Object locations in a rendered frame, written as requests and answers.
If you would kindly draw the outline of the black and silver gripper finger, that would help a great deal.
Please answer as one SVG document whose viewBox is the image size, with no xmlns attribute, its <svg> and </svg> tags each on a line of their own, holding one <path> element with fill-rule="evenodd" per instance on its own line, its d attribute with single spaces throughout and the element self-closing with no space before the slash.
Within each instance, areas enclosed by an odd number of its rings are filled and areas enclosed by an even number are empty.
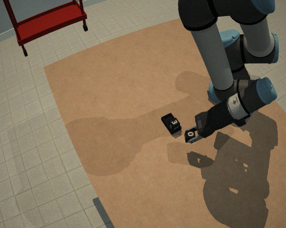
<svg viewBox="0 0 286 228">
<path fill-rule="evenodd" d="M 195 137 L 193 137 L 193 138 L 191 138 L 191 139 L 189 139 L 188 140 L 188 143 L 190 143 L 190 144 L 192 144 L 192 143 L 194 143 L 194 142 L 196 142 L 196 141 L 198 141 L 198 140 L 200 140 L 200 139 L 202 139 L 203 137 L 202 136 L 195 136 Z"/>
<path fill-rule="evenodd" d="M 189 128 L 188 130 L 194 130 L 194 131 L 197 131 L 197 125 L 195 125 L 195 126 L 193 126 L 193 127 Z M 188 131 L 188 130 L 187 130 L 187 131 Z"/>
</svg>

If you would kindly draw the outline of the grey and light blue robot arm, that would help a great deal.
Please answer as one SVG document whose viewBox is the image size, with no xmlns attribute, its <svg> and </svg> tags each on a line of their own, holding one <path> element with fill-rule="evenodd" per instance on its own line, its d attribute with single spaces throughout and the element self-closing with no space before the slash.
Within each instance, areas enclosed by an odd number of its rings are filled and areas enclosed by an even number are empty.
<svg viewBox="0 0 286 228">
<path fill-rule="evenodd" d="M 238 93 L 250 114 L 277 98 L 269 78 L 250 80 L 244 66 L 278 61 L 278 37 L 268 30 L 266 19 L 274 11 L 275 0 L 178 0 L 180 19 L 191 32 L 211 78 L 213 101 L 222 102 Z M 219 33 L 216 22 L 223 16 L 239 23 L 244 34 L 234 29 Z"/>
</svg>

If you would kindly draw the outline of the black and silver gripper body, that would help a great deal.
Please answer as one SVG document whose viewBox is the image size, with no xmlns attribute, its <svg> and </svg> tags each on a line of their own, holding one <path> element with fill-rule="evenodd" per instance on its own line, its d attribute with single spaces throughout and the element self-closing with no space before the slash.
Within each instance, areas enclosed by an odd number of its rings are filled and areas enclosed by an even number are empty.
<svg viewBox="0 0 286 228">
<path fill-rule="evenodd" d="M 222 129 L 232 123 L 241 127 L 246 124 L 245 119 L 250 117 L 238 100 L 238 93 L 211 107 L 206 112 L 195 116 L 198 134 L 206 138 L 214 131 Z"/>
</svg>

